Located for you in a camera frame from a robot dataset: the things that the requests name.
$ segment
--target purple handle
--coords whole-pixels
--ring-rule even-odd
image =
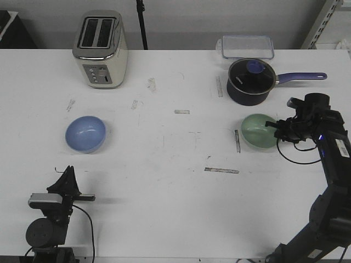
[[[323,72],[296,72],[296,73],[285,73],[285,74],[279,74],[278,75],[278,80],[279,83],[285,83],[288,81],[294,81],[298,79],[326,79],[327,74]]]

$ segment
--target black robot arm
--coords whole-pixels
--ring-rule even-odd
[[[287,105],[296,109],[294,117],[266,125],[275,127],[274,136],[283,141],[312,139],[328,187],[312,205],[309,223],[288,244],[280,244],[266,262],[313,263],[351,243],[351,144],[344,121],[330,109],[327,95],[307,94],[304,101],[291,98]]]
[[[26,232],[27,243],[33,247],[33,263],[76,263],[72,248],[65,244],[68,224],[76,200],[94,201],[94,195],[83,195],[78,189],[73,166],[68,166],[48,193],[33,193],[28,205],[40,209],[45,218],[33,221]]]

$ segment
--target white wall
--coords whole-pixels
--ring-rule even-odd
[[[214,49],[221,35],[269,35],[276,49],[300,48],[325,0],[144,0],[150,49]],[[142,49],[135,0],[2,0],[19,11],[40,48],[71,48],[81,16],[121,13],[129,49]]]

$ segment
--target container lid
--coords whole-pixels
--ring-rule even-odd
[[[260,95],[273,89],[276,75],[270,65],[259,59],[240,59],[229,68],[229,83],[242,93]]]
[[[273,43],[268,36],[222,36],[220,40],[224,59],[272,59]]]

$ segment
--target toaster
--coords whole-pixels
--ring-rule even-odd
[[[85,13],[72,52],[89,86],[97,89],[119,86],[128,59],[122,16],[113,10]]]

